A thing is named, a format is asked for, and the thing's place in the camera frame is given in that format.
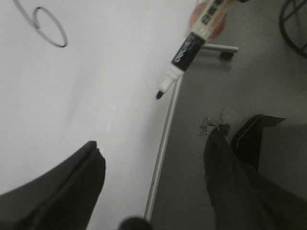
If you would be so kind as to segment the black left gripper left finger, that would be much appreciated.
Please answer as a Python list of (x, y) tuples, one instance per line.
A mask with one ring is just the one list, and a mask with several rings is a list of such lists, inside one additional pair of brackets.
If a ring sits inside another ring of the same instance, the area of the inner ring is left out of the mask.
[(106, 160), (89, 141), (52, 170), (0, 196), (2, 230), (85, 230), (104, 185)]

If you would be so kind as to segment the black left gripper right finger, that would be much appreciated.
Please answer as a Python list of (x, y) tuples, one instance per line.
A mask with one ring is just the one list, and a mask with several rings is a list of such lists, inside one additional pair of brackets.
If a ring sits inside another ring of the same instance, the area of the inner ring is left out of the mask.
[(209, 134), (203, 155), (205, 181), (217, 230), (305, 230), (306, 200), (256, 173), (233, 153), (229, 125)]

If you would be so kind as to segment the bare human hand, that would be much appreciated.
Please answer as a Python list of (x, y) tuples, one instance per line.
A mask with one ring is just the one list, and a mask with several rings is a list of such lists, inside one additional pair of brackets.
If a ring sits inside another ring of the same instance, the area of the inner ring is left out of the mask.
[(189, 20), (189, 31), (210, 41), (225, 28), (232, 0), (203, 0), (197, 5)]

